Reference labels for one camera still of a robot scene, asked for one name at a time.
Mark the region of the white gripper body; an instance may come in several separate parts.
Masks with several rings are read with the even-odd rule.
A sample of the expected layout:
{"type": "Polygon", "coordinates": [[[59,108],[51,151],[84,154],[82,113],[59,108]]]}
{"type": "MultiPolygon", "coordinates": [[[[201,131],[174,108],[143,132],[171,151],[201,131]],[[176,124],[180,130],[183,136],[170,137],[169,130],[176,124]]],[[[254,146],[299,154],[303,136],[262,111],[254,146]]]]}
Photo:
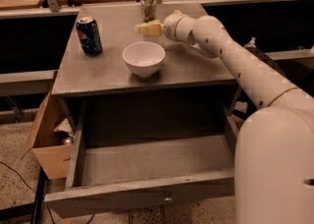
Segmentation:
{"type": "Polygon", "coordinates": [[[192,35],[194,23],[194,18],[175,10],[173,14],[164,20],[165,36],[173,41],[192,44],[195,41],[192,35]]]}

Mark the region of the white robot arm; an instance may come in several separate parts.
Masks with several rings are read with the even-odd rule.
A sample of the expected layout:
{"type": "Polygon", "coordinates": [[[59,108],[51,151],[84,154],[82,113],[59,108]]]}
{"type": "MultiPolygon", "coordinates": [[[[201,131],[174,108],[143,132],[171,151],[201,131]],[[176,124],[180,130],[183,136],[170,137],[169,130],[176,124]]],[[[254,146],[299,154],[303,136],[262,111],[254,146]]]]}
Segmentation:
{"type": "Polygon", "coordinates": [[[219,57],[257,107],[236,140],[236,224],[314,224],[314,98],[235,42],[212,16],[176,11],[135,29],[219,57]]]}

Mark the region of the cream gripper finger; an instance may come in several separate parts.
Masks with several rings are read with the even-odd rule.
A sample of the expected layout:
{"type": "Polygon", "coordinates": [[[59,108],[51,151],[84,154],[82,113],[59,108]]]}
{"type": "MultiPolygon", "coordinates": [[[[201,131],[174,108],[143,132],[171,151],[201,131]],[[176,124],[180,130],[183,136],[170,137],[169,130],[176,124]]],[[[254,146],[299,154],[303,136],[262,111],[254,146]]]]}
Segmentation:
{"type": "Polygon", "coordinates": [[[164,33],[164,25],[158,20],[138,24],[135,29],[139,34],[150,36],[161,36],[164,33]]]}

